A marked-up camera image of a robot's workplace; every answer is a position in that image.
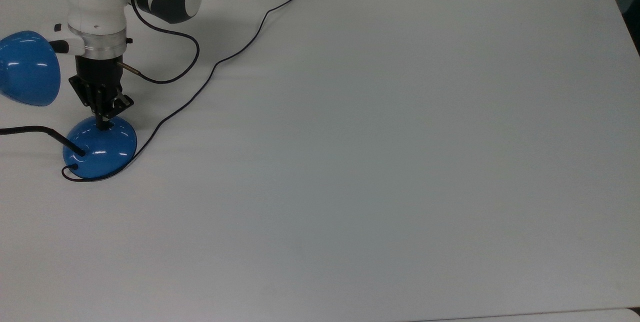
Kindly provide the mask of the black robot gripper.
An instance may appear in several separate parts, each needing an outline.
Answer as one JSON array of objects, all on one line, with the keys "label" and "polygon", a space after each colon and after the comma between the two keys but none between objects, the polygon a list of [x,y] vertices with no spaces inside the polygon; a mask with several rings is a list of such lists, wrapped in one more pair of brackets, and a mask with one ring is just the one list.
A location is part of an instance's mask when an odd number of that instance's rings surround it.
[{"label": "black robot gripper", "polygon": [[76,75],[69,82],[82,104],[94,114],[96,128],[100,131],[112,127],[111,119],[133,106],[134,101],[123,94],[121,78],[122,56],[112,59],[75,57]]}]

